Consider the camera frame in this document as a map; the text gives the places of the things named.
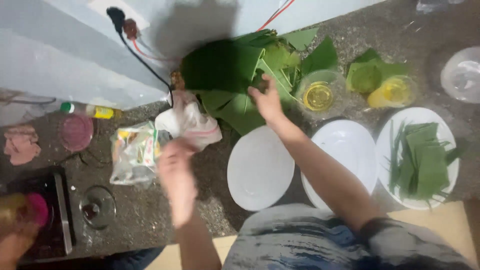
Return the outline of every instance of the stack of leaves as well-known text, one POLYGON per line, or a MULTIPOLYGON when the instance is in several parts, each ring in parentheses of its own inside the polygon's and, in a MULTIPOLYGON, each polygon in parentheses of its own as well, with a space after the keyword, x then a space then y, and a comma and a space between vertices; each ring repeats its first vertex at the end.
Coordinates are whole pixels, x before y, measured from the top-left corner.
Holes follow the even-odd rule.
MULTIPOLYGON (((315 33, 309 31, 310 42, 315 33)), ((299 47, 305 42, 296 40, 299 47)), ((287 37, 278 37, 276 31, 266 29, 210 42, 187 55, 180 72, 185 88, 199 95, 211 116, 224 120, 240 135, 245 135, 265 124, 247 91, 249 86, 264 90, 262 74, 275 79, 286 110, 295 101, 292 91, 304 74, 336 68, 336 63, 336 50, 329 37, 301 61, 287 37)))
POLYGON ((405 64, 387 64, 373 49, 357 57, 348 67, 347 89, 359 93, 371 93, 395 75, 407 75, 405 64))
POLYGON ((400 199, 429 200, 434 195, 447 196, 442 190, 450 185, 447 167, 456 158, 456 148, 446 151, 449 142, 437 139, 438 123, 400 125, 393 138, 391 123, 391 151, 389 189, 399 188, 400 199), (400 144, 402 160, 398 160, 400 144))

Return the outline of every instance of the green bottle cap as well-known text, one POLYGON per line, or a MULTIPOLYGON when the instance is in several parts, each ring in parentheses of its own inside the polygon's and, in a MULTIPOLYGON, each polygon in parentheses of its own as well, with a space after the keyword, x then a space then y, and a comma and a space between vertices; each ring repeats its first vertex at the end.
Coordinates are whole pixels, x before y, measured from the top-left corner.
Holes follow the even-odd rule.
POLYGON ((70 102, 64 102, 60 105, 60 111, 62 112, 72 113, 74 109, 75 109, 75 106, 70 102))

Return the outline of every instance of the white plate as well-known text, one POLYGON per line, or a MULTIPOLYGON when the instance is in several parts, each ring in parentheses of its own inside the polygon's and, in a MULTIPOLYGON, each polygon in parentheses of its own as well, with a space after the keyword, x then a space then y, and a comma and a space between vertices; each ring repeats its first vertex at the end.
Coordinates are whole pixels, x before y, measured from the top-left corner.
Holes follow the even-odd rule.
MULTIPOLYGON (((400 200, 398 195, 398 187, 395 188, 394 194, 389 191, 388 183, 390 182, 390 164, 386 160, 385 157, 390 159, 391 157, 391 149, 390 149, 390 125, 391 121, 393 121, 393 130, 394 130, 394 138, 398 134, 398 130, 400 129, 400 124, 402 121, 405 120, 405 124, 421 124, 421 123, 438 123, 438 131, 437 131, 437 138, 441 141, 449 141, 450 144, 445 147, 446 150, 452 149, 456 147, 455 138, 448 128, 445 121, 434 111, 426 109, 426 108, 408 108, 396 113, 392 118, 390 118, 387 123, 385 124, 384 128, 380 132, 380 135, 377 139, 377 158, 379 160, 380 169, 378 174, 378 179, 388 191, 388 193, 399 203, 402 205, 417 210, 428 210, 428 204, 425 201, 418 201, 412 199, 404 199, 403 201, 400 200)), ((398 158, 401 159, 401 151, 402 148, 398 151, 398 158)), ((450 193, 455 186, 456 178, 458 177, 458 167, 459 167, 459 159, 456 159, 450 166, 448 166, 448 180, 450 181, 450 185, 445 188, 443 191, 446 193, 450 193)), ((445 198, 441 196, 433 196, 435 199, 439 200, 440 202, 445 200, 445 198)), ((439 201, 430 200, 430 205, 432 208, 437 207, 440 205, 439 201)))
POLYGON ((233 200, 259 211, 276 203, 292 182, 295 162, 275 132, 261 126, 243 136, 228 160, 227 181, 233 200))
MULTIPOLYGON (((375 142, 367 129, 350 120, 333 121, 317 131, 312 141, 356 175, 368 193, 372 194, 377 182, 378 162, 375 142)), ((313 190, 303 173, 301 178, 313 205, 323 211, 331 211, 313 190)))

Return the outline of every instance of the electric stove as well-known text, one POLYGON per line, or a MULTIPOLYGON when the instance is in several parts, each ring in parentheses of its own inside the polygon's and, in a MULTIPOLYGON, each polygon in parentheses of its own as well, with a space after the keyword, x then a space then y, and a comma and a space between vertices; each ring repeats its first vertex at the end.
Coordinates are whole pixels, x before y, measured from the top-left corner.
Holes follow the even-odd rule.
POLYGON ((22 263, 65 257, 72 251, 75 242, 65 170, 56 166, 28 174, 30 176, 27 178, 7 184, 7 192, 8 194, 35 192, 43 196, 48 205, 48 221, 40 229, 35 243, 22 258, 22 263))

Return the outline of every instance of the granite countertop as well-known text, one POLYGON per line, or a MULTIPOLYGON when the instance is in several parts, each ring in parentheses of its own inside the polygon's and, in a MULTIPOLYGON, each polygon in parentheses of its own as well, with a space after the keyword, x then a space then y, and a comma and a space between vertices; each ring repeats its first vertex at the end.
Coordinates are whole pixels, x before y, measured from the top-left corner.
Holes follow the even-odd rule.
MULTIPOLYGON (((451 5, 445 12, 417 15, 415 1, 388 0, 371 7, 318 24, 318 37, 309 47, 311 51, 325 35, 334 40, 339 56, 339 66, 344 66, 356 56, 372 47, 384 60, 405 62, 411 67, 411 77, 419 84, 421 95, 415 106, 437 112, 450 126, 457 138, 471 142, 470 150, 460 163, 457 184, 449 200, 463 200, 480 196, 480 107, 449 97, 440 86, 440 71, 446 61, 460 49, 480 44, 480 2, 469 0, 451 5)), ((120 126, 128 126, 153 119, 166 108, 161 102, 136 108, 117 121, 99 120, 97 134, 90 149, 100 160, 111 159, 109 136, 120 126)), ((375 137, 382 122, 392 110, 374 110, 359 95, 353 95, 352 104, 343 116, 359 122, 375 137)), ((70 155, 56 138, 60 113, 32 121, 40 137, 42 158, 12 167, 5 156, 0 157, 1 181, 9 181, 25 170, 42 168, 64 160, 70 155)), ((304 119, 292 111, 289 117, 307 134, 311 135, 321 122, 304 119)), ((238 207, 228 192, 227 163, 232 146, 229 133, 224 139, 208 146, 193 159, 198 179, 198 207, 213 237, 236 234, 249 213, 238 207)), ((173 242, 168 201, 161 188, 153 184, 147 189, 134 186, 110 185, 111 164, 99 164, 88 155, 83 164, 78 157, 63 161, 66 169, 71 200, 73 227, 77 245, 70 258, 100 256, 138 248, 165 245, 173 242), (115 222, 102 231, 89 228, 82 219, 79 203, 83 192, 90 186, 106 186, 117 201, 115 222)), ((377 184, 373 198, 384 211, 399 210, 396 203, 377 184)), ((303 202, 310 204, 300 180, 298 168, 287 193, 278 204, 303 202)))

